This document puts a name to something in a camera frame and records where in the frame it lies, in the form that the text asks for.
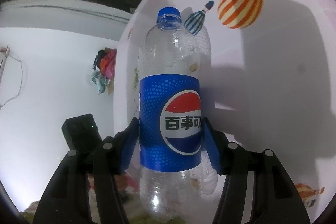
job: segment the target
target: screw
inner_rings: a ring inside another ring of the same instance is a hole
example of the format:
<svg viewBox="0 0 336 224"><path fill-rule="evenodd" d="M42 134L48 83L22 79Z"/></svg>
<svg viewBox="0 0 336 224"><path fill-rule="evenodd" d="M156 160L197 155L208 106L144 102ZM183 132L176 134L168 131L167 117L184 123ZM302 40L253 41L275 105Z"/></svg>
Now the screw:
<svg viewBox="0 0 336 224"><path fill-rule="evenodd" d="M269 157L272 157L274 155L274 153L273 153L272 150L267 149L267 150L265 150L265 155L269 156Z"/></svg>
<svg viewBox="0 0 336 224"><path fill-rule="evenodd" d="M104 144L103 144L103 148L106 149L106 150L107 150L107 149L111 149L112 146L113 146L113 145L112 145L111 143L104 143Z"/></svg>
<svg viewBox="0 0 336 224"><path fill-rule="evenodd" d="M236 149L238 147L238 145L235 142L229 142L227 146L231 149Z"/></svg>
<svg viewBox="0 0 336 224"><path fill-rule="evenodd" d="M68 156L69 156L69 157L72 157L72 156L74 156L74 155L76 155L76 154L77 154L76 150L70 150L70 151L68 152Z"/></svg>

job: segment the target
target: cable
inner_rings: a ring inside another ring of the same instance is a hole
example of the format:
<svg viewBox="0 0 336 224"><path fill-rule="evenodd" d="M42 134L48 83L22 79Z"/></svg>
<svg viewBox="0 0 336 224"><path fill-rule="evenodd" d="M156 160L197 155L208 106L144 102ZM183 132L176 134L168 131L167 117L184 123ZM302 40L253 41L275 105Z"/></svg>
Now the cable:
<svg viewBox="0 0 336 224"><path fill-rule="evenodd" d="M17 97L19 97L20 93L21 93L21 89L22 89L22 83L23 83L23 68L22 68L22 61L21 60L18 60L16 59L15 57L9 55L9 57L13 58L14 60L16 60L17 62L20 62L20 66L21 66L21 84L20 84L20 89L19 89L19 92L13 96L12 98L9 98L6 102L4 102L3 104L0 104L0 110L2 109L2 107L9 103L10 101L16 99Z"/></svg>
<svg viewBox="0 0 336 224"><path fill-rule="evenodd" d="M33 7L39 7L39 8L42 7L42 8L53 8L53 9L69 10L69 11L84 13L84 14L91 15L91 16L97 16L97 17L107 18L107 19L111 19L111 20L118 21L118 22L121 22L121 23L128 23L129 22L128 18L124 18L124 17L120 17L120 16L110 15L110 14L101 13L101 12L93 12L93 11L89 11L89 10L76 9L76 8L61 7L61 6L52 6L52 5L21 5L18 8L33 8Z"/></svg>

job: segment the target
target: red white blue circle logo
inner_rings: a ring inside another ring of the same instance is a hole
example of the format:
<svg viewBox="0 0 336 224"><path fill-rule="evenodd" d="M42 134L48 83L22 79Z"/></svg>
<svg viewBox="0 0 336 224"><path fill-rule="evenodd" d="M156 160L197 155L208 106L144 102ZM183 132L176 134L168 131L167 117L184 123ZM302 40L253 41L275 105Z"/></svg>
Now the red white blue circle logo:
<svg viewBox="0 0 336 224"><path fill-rule="evenodd" d="M162 109L161 135L170 149L195 155L201 148L201 100L194 90L173 95Z"/></svg>

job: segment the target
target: white table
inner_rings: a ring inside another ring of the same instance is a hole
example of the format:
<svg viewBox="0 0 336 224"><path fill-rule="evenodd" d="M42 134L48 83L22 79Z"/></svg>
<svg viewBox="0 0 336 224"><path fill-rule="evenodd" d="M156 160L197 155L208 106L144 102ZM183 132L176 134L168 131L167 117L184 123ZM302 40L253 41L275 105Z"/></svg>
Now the white table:
<svg viewBox="0 0 336 224"><path fill-rule="evenodd" d="M99 95L91 82L97 52L118 42L40 28L0 28L1 46L22 60L19 97L0 111L0 180L15 206L24 211L40 200L69 150L61 126L70 117L92 113L101 137L113 133L113 94ZM0 102L15 96L20 63L8 58Z"/></svg>
<svg viewBox="0 0 336 224"><path fill-rule="evenodd" d="M115 132L138 115L138 47L158 11L174 6L185 18L208 1L141 2L118 46ZM201 91L202 115L248 150L272 149L295 184L325 187L305 200L316 200L307 208L314 221L336 192L336 1L263 0L258 18L242 29L221 24L220 0L214 2L205 20L212 59L211 81Z"/></svg>

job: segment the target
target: bottle neck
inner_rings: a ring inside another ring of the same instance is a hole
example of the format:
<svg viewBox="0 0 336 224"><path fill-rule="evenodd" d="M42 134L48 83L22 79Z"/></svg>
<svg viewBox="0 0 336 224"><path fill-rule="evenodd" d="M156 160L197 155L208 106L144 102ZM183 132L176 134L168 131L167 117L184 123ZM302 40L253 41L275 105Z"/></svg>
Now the bottle neck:
<svg viewBox="0 0 336 224"><path fill-rule="evenodd" d="M182 24L181 18L173 14L167 14L167 15L162 15L158 17L156 23L161 23L161 22L165 22L165 23L178 22Z"/></svg>

